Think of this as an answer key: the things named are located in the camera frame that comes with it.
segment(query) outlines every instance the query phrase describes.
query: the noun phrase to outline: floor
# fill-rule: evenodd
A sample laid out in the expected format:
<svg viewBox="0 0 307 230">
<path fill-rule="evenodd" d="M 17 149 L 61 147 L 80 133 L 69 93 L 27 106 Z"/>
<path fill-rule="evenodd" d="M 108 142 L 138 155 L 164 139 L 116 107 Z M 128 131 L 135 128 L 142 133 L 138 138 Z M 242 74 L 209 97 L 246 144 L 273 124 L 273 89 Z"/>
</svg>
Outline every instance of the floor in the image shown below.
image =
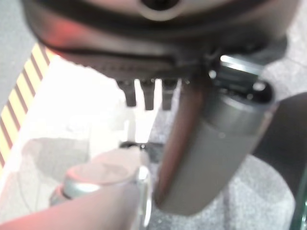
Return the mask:
<svg viewBox="0 0 307 230">
<path fill-rule="evenodd" d="M 287 56 L 263 73 L 276 86 L 278 99 L 307 91 L 306 12 L 304 0 L 289 31 Z M 156 95 L 160 95 L 158 86 Z M 139 90 L 137 98 L 137 108 L 126 108 L 114 81 L 56 57 L 5 167 L 0 223 L 47 208 L 48 197 L 67 168 L 116 147 L 121 140 L 164 143 L 176 106 L 162 112 L 157 97 L 155 110 L 144 112 Z M 230 185 L 200 214 L 183 218 L 154 210 L 150 229 L 286 230 L 293 208 L 294 198 L 282 178 L 249 157 Z"/>
<path fill-rule="evenodd" d="M 0 1 L 0 111 L 29 58 L 35 39 L 24 21 L 20 0 Z"/>
</svg>

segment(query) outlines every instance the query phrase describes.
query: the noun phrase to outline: yellow and black striped tape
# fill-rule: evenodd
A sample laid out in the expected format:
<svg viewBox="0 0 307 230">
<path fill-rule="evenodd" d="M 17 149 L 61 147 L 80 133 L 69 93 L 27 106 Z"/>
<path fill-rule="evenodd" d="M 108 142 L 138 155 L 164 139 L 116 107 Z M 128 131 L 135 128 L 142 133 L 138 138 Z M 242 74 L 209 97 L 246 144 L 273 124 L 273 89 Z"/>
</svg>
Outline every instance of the yellow and black striped tape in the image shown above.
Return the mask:
<svg viewBox="0 0 307 230">
<path fill-rule="evenodd" d="M 53 54 L 36 44 L 0 116 L 0 175 Z"/>
</svg>

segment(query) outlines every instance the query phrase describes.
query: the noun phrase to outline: gray cylinder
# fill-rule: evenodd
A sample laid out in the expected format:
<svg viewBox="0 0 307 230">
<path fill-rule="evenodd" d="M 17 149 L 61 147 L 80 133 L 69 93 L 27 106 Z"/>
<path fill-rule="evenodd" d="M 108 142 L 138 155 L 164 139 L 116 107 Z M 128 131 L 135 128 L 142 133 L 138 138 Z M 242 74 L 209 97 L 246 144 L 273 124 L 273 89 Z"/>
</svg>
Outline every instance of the gray cylinder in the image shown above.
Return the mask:
<svg viewBox="0 0 307 230">
<path fill-rule="evenodd" d="M 275 107 L 269 85 L 262 92 L 248 95 L 214 89 L 200 109 L 191 135 L 185 138 L 180 134 L 182 120 L 178 115 L 180 122 L 175 120 L 166 144 L 166 162 L 161 166 L 155 192 L 158 207 L 179 215 L 204 209 L 256 147 Z M 176 145 L 185 141 L 183 152 L 174 152 L 178 151 Z"/>
</svg>

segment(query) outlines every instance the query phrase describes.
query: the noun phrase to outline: gray carpet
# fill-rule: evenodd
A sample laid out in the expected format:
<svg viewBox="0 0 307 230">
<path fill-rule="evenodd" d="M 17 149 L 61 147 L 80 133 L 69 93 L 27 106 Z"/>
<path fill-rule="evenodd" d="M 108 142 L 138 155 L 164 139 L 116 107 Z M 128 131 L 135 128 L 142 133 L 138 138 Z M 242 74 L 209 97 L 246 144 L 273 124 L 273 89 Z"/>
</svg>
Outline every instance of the gray carpet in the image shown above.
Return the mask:
<svg viewBox="0 0 307 230">
<path fill-rule="evenodd" d="M 34 43 L 19 0 L 0 0 L 0 111 L 30 57 Z"/>
</svg>

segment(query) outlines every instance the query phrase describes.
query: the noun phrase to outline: screw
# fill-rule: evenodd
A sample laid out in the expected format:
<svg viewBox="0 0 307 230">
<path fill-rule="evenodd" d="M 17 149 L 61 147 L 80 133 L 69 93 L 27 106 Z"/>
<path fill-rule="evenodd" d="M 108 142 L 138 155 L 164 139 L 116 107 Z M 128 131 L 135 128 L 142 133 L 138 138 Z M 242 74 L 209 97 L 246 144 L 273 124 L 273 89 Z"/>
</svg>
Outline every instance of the screw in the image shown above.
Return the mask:
<svg viewBox="0 0 307 230">
<path fill-rule="evenodd" d="M 211 79 L 215 79 L 216 78 L 216 71 L 214 71 L 213 69 L 209 71 L 209 76 Z"/>
</svg>

